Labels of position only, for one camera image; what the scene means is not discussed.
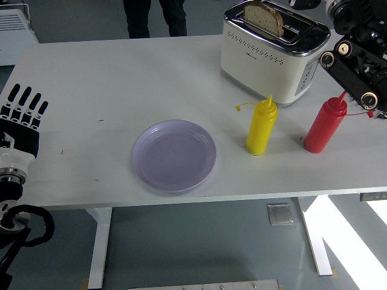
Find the black-white robot left hand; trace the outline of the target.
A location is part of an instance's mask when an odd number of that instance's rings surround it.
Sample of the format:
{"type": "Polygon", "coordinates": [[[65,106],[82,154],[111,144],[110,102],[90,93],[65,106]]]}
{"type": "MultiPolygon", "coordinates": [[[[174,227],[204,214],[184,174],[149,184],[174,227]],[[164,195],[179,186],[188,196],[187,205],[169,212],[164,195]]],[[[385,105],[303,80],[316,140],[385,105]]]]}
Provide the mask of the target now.
{"type": "Polygon", "coordinates": [[[29,86],[21,91],[17,83],[1,106],[1,168],[27,172],[37,158],[39,126],[48,102],[41,100],[41,93],[31,92],[29,86]]]}

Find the black-white robot right hand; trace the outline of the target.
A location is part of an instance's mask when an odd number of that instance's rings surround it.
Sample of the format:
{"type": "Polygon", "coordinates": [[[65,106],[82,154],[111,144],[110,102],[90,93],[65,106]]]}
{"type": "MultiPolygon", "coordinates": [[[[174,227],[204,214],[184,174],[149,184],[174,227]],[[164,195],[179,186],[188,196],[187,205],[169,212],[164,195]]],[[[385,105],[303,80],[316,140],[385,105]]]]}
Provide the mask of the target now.
{"type": "Polygon", "coordinates": [[[295,10],[311,10],[318,7],[321,0],[288,0],[288,4],[295,10]]]}

